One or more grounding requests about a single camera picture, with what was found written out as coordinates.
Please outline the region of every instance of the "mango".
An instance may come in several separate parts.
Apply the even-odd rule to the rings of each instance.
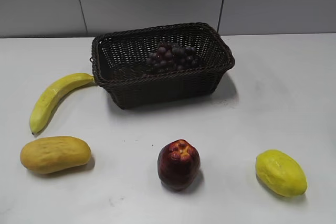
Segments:
[[[306,176],[300,165],[279,150],[267,150],[257,157],[258,178],[272,191],[285,197],[302,195],[307,190]]]
[[[22,165],[39,174],[85,165],[90,158],[89,145],[72,136],[39,138],[26,144],[20,154]]]

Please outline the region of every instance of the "purple grapes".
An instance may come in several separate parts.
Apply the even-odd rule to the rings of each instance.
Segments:
[[[171,42],[160,42],[156,52],[149,53],[146,64],[146,73],[150,74],[183,71],[201,65],[195,47],[180,47]]]

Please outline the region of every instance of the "dark brown basket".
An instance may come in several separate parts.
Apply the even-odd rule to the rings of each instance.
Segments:
[[[161,41],[196,48],[202,66],[145,75],[146,57]],[[211,94],[234,64],[229,47],[208,24],[188,23],[122,31],[92,42],[92,69],[97,85],[122,109]]]

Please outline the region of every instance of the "red apple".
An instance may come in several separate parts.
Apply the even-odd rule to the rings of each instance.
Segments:
[[[187,188],[195,179],[200,165],[198,151],[183,139],[163,147],[157,159],[160,180],[174,190]]]

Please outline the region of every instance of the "banana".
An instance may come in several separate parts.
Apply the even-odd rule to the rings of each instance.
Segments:
[[[39,97],[30,115],[30,130],[33,134],[41,131],[48,123],[58,102],[70,91],[94,82],[87,73],[73,73],[51,84]]]

